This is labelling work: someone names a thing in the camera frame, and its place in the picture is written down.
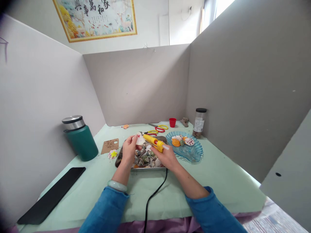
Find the wooden tag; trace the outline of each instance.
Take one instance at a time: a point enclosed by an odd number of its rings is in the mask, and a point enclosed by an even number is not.
[[[101,154],[109,153],[111,150],[119,149],[119,139],[112,139],[109,141],[105,141],[103,145],[103,149],[101,150]]]

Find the yellow scissors handle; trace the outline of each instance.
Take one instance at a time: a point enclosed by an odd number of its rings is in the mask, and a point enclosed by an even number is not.
[[[148,133],[158,134],[159,131],[157,131],[157,130],[150,130],[150,131],[148,131]]]
[[[168,127],[166,125],[158,125],[158,127],[162,128],[162,129],[168,129]]]

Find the framed painting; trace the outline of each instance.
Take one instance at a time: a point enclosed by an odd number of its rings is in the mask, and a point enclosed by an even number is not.
[[[69,43],[137,35],[133,0],[53,0]]]

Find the scissors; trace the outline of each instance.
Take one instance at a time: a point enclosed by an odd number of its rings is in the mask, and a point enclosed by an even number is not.
[[[150,130],[150,131],[147,131],[147,132],[140,132],[141,134],[147,134],[147,135],[155,135],[157,136],[157,134],[159,133],[159,131],[157,130]]]
[[[168,130],[168,127],[166,125],[153,125],[153,124],[148,124],[151,125],[153,127],[155,127],[155,130],[158,131],[159,133],[164,133],[165,130]]]

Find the woman's left hand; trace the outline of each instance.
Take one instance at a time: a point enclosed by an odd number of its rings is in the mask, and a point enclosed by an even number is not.
[[[135,161],[135,151],[141,150],[142,147],[136,145],[138,136],[132,135],[129,136],[125,142],[123,143],[123,156],[122,156],[122,162],[127,162],[129,164],[133,164]]]

